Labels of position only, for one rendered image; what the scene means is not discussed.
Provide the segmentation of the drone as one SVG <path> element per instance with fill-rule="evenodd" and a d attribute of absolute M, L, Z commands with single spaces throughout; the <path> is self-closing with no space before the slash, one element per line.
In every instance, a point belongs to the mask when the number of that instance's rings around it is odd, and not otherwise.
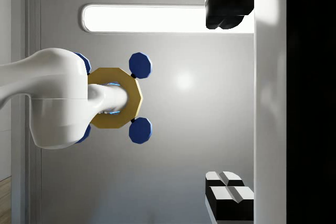
<path fill-rule="evenodd" d="M 94 114 L 84 136 L 85 140 L 94 125 L 99 129 L 119 129 L 128 122 L 129 138 L 132 142 L 143 144 L 152 135 L 152 123 L 147 118 L 138 118 L 143 95 L 138 79 L 149 77 L 152 72 L 150 58 L 137 52 L 129 59 L 131 74 L 120 68 L 98 68 L 90 72 L 89 60 L 80 53 L 76 53 L 84 62 L 88 74 L 89 96 L 101 98 L 99 111 Z"/>

